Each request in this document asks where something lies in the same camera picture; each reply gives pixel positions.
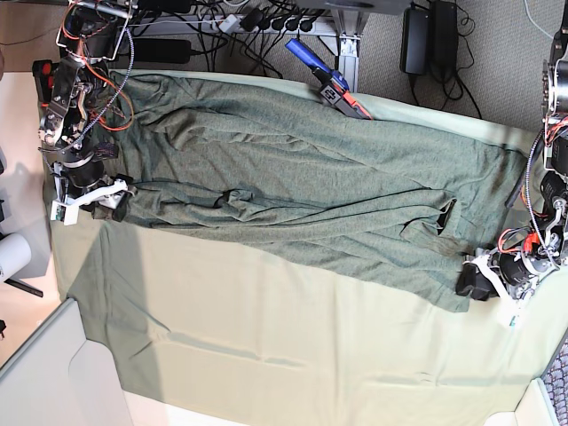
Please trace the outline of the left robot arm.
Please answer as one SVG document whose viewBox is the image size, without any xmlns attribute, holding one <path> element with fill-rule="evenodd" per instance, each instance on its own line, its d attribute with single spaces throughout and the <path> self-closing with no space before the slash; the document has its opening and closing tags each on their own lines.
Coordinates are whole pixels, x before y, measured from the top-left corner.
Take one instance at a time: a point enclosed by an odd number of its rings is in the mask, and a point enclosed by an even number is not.
<svg viewBox="0 0 568 426">
<path fill-rule="evenodd" d="M 468 256 L 455 287 L 459 296 L 520 303 L 542 279 L 567 265 L 567 26 L 553 36 L 543 65 L 543 127 L 505 206 L 521 198 L 527 225 L 504 230 L 496 247 Z"/>
</svg>

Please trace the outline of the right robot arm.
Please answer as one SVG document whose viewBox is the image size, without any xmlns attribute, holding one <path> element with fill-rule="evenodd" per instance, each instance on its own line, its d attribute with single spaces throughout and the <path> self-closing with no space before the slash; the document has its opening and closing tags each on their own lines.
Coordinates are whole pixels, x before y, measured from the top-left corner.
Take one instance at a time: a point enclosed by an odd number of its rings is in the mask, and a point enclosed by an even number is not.
<svg viewBox="0 0 568 426">
<path fill-rule="evenodd" d="M 107 64 L 123 40 L 133 40 L 129 25 L 137 8 L 135 1 L 69 2 L 56 37 L 60 61 L 32 67 L 41 111 L 38 150 L 55 185 L 52 221 L 74 225 L 81 211 L 96 208 L 120 221 L 135 193 L 131 177 L 106 172 L 118 146 L 94 140 L 92 131 L 109 127 L 103 117 L 122 95 L 124 85 L 111 81 Z"/>
</svg>

